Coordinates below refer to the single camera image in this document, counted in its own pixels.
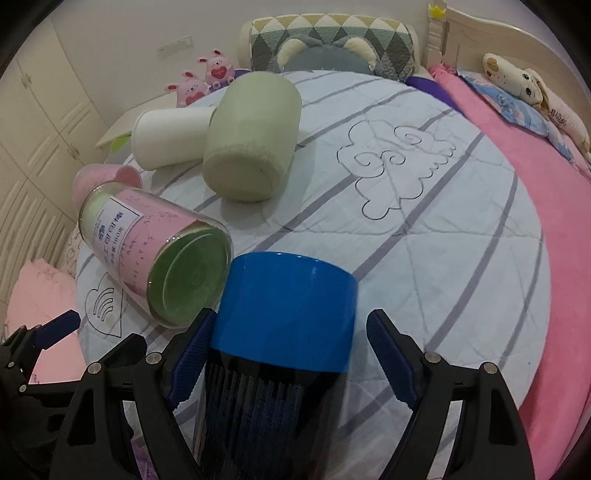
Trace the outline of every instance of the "pink blanket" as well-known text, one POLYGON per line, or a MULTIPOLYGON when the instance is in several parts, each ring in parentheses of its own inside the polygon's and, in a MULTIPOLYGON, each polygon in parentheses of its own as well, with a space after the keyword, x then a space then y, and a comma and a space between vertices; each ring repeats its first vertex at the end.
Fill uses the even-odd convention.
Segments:
POLYGON ((443 66, 436 66, 431 74, 505 154, 540 217, 550 257, 550 326, 540 368, 519 413, 535 477, 547 480, 567 450, 591 385, 589 168, 574 145, 569 143, 571 153, 579 156, 575 168, 546 140, 507 123, 443 66))

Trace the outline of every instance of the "plush dog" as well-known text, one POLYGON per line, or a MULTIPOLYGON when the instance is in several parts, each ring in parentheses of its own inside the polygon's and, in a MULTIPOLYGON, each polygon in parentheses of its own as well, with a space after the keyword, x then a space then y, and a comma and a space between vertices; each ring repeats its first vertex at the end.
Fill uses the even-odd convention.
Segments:
POLYGON ((484 55, 482 65, 491 83, 539 110, 573 140, 591 164, 591 141, 585 124, 562 98, 548 88, 535 70, 522 70, 492 53, 484 55))

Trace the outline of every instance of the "pink bunny toy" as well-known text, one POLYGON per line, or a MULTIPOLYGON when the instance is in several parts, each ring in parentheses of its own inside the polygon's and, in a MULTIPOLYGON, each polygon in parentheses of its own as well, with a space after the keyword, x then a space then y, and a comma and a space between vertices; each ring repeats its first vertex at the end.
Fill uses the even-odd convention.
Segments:
POLYGON ((207 59, 205 57, 199 58, 199 63, 207 63, 207 72, 205 73, 205 81, 213 88, 219 88, 223 82, 232 83, 234 81, 234 67, 227 57, 224 57, 222 52, 214 50, 214 57, 207 59))
POLYGON ((185 70, 183 77, 187 79, 183 83, 169 83, 165 87, 167 92, 177 92, 178 108, 191 105, 209 93, 209 85, 193 72, 185 70))

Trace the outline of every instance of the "yellow decoration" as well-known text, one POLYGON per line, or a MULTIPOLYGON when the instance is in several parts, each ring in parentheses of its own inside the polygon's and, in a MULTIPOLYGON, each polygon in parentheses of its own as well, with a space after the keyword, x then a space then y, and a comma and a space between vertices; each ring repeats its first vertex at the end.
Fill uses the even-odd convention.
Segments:
POLYGON ((429 12, 429 18, 439 21, 445 20, 445 8, 441 8, 439 5, 429 4, 429 6, 427 7, 427 11, 429 12))

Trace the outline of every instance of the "blue gripper pad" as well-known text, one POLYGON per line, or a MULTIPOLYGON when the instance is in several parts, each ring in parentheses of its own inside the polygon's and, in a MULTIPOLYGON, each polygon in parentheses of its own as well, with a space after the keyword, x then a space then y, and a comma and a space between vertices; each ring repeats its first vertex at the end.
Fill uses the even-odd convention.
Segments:
POLYGON ((166 402, 171 410, 191 395, 201 370, 207 361, 213 327, 217 314, 213 310, 203 309, 185 333, 173 337, 169 346, 172 351, 166 353, 163 384, 166 402))
POLYGON ((366 324, 369 343, 378 357, 379 364, 386 378, 400 401, 414 410, 420 399, 414 385, 414 372, 410 363, 394 342, 379 317, 373 313, 368 316, 366 324))
POLYGON ((80 327, 80 315, 68 310, 35 332, 35 347, 47 350, 80 327))

